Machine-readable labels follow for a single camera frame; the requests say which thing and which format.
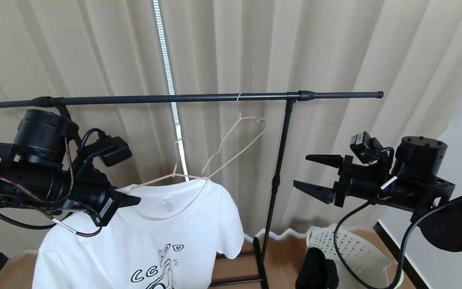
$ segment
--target white wall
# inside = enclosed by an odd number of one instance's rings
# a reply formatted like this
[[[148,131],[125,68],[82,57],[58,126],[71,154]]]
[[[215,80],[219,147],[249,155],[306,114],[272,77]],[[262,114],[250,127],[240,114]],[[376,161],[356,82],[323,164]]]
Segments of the white wall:
[[[438,176],[456,184],[452,195],[455,198],[462,195],[462,102],[438,139],[449,146]],[[379,220],[398,245],[409,226],[410,215],[409,212],[389,208]],[[462,288],[462,252],[452,253],[433,247],[417,229],[409,238],[406,257],[429,288]]]

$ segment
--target curtain gap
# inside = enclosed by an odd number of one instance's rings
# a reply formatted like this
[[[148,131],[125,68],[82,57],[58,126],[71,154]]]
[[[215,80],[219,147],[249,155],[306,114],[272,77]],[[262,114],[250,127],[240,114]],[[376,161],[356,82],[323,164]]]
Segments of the curtain gap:
[[[168,94],[175,95],[176,92],[174,91],[174,82],[172,81],[172,73],[170,71],[170,62],[168,58],[168,50],[167,50],[167,42],[165,41],[165,31],[163,30],[163,21],[162,15],[160,12],[160,3],[158,0],[152,0],[152,5],[154,6],[154,15],[156,16],[156,26],[158,28],[158,36],[160,38],[160,46],[162,48],[162,55],[163,55],[163,64],[165,67],[165,77],[167,78],[167,87],[168,87]],[[177,139],[181,139],[183,136],[181,134],[181,125],[179,123],[178,117],[178,106],[176,102],[171,102],[170,106],[172,107],[172,115],[174,116],[174,124],[176,126],[176,137]],[[183,167],[183,174],[188,174],[188,170],[186,168],[186,158],[185,158],[185,148],[183,146],[183,141],[178,143],[179,148],[179,155],[181,156],[181,165]]]

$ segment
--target white cable connector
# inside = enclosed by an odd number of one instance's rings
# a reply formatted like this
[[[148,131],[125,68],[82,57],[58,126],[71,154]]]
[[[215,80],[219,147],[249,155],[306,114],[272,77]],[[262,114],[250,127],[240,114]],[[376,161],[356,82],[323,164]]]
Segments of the white cable connector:
[[[60,221],[60,220],[58,220],[58,219],[56,219],[56,218],[53,218],[53,220],[51,220],[51,221],[53,221],[53,222],[57,223],[58,225],[60,225],[60,226],[62,226],[62,227],[64,227],[64,228],[66,228],[67,230],[69,230],[69,231],[70,231],[71,233],[73,233],[73,234],[76,234],[76,233],[77,233],[76,230],[74,230],[73,228],[69,227],[68,225],[65,225],[64,223],[62,223],[62,221]]]
[[[384,185],[381,185],[381,190],[384,190],[387,188],[391,183],[393,183],[397,179],[397,176],[393,176],[391,179],[389,179]]]

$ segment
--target t-shirt sleeve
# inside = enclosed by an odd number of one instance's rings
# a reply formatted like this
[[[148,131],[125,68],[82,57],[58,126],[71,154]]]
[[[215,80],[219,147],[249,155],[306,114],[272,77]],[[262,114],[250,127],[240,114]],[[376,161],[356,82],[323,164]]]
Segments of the t-shirt sleeve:
[[[224,188],[222,194],[222,214],[220,220],[219,245],[217,251],[227,258],[236,258],[243,245],[243,228],[238,208],[233,198]]]
[[[69,278],[58,254],[54,251],[39,251],[33,274],[33,289],[70,288]]]

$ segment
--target camera mounted on robot arm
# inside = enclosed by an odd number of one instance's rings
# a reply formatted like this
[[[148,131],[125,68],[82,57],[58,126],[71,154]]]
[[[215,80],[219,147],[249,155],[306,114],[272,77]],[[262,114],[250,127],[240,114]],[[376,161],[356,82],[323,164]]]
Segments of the camera mounted on robot arm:
[[[102,227],[118,208],[138,204],[140,198],[117,192],[92,164],[95,157],[107,167],[130,158],[128,144],[93,128],[72,161],[68,143],[78,137],[78,130],[67,117],[28,110],[13,143],[0,142],[0,208],[38,209],[49,216],[87,212]],[[92,132],[98,132],[99,139],[86,144]],[[66,155],[69,170],[63,170]]]
[[[462,196],[451,200],[455,185],[437,176],[447,151],[445,143],[407,136],[395,152],[362,132],[352,137],[350,147],[367,166],[354,164],[350,155],[307,155],[308,161],[337,168],[339,179],[332,188],[302,181],[294,181],[294,187],[338,207],[343,207],[347,196],[354,196],[371,205],[403,209],[413,212],[411,222],[443,207],[420,220],[418,227],[435,247],[462,251]],[[440,199],[438,205],[434,203],[436,199]]]

